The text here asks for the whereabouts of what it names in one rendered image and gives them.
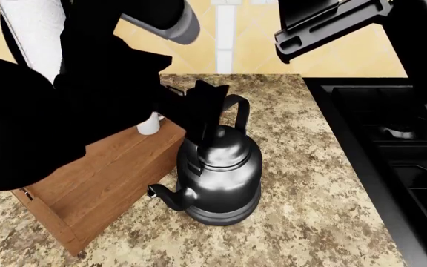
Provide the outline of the black stove cooktop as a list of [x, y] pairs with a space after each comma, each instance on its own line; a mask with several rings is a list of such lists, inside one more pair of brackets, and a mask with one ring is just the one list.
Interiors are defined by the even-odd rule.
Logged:
[[425, 97], [404, 78], [307, 78], [305, 83], [406, 263], [427, 267], [427, 215], [386, 164], [373, 159], [358, 140], [331, 93], [340, 86], [410, 86], [427, 105]]

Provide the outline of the black round stove burner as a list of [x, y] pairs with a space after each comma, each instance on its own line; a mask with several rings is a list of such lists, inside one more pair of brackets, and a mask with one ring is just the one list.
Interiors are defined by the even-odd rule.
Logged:
[[383, 133], [388, 133], [397, 139], [417, 139], [417, 133], [411, 126], [386, 125], [381, 127]]

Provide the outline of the wooden tray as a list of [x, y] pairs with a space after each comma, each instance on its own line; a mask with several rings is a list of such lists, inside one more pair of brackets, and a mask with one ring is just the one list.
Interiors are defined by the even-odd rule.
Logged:
[[167, 119], [154, 135], [136, 128], [87, 147], [81, 159], [12, 191], [71, 255], [125, 213], [176, 166], [185, 132]]

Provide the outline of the white mug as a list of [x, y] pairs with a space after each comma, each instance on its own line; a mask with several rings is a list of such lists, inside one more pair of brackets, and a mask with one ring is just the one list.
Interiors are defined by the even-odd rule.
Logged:
[[160, 122], [164, 119], [163, 115], [157, 112], [151, 113], [150, 117], [136, 126], [136, 129], [141, 135], [153, 135], [160, 129]]

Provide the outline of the black stove grate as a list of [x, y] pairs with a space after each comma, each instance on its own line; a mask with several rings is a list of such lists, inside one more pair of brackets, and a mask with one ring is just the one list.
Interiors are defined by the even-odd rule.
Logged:
[[[367, 151], [407, 188], [427, 215], [427, 105], [410, 86], [340, 86], [334, 104]], [[397, 139], [386, 125], [411, 126], [417, 139]]]

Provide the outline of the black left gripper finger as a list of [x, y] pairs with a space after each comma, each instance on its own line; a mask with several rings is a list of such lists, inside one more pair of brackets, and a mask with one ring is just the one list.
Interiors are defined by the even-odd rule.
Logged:
[[205, 108], [204, 119], [204, 133], [202, 144], [204, 146], [211, 146], [216, 128], [219, 124], [219, 118], [223, 111], [225, 97], [227, 96], [229, 86], [213, 86], [211, 84], [205, 85]]
[[189, 140], [202, 140], [203, 131], [211, 102], [214, 99], [214, 87], [201, 79], [196, 80], [194, 88], [187, 90], [190, 126], [187, 130]]

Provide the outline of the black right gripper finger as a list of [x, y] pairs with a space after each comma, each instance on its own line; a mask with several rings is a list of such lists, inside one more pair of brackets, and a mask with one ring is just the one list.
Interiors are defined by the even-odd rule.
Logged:
[[361, 19], [363, 7], [339, 7], [336, 17], [306, 22], [274, 34], [277, 56], [284, 64], [370, 23]]
[[281, 30], [306, 22], [321, 22], [337, 16], [347, 0], [278, 0]]

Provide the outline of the black metal kettle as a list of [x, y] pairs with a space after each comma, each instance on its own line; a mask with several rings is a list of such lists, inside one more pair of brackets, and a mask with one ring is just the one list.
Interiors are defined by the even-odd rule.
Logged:
[[228, 95], [223, 108], [234, 105], [235, 126], [217, 126], [210, 145], [184, 139], [176, 156], [176, 190], [152, 184], [149, 197], [206, 225], [237, 224], [253, 213], [261, 198], [262, 153], [246, 134], [249, 101]]

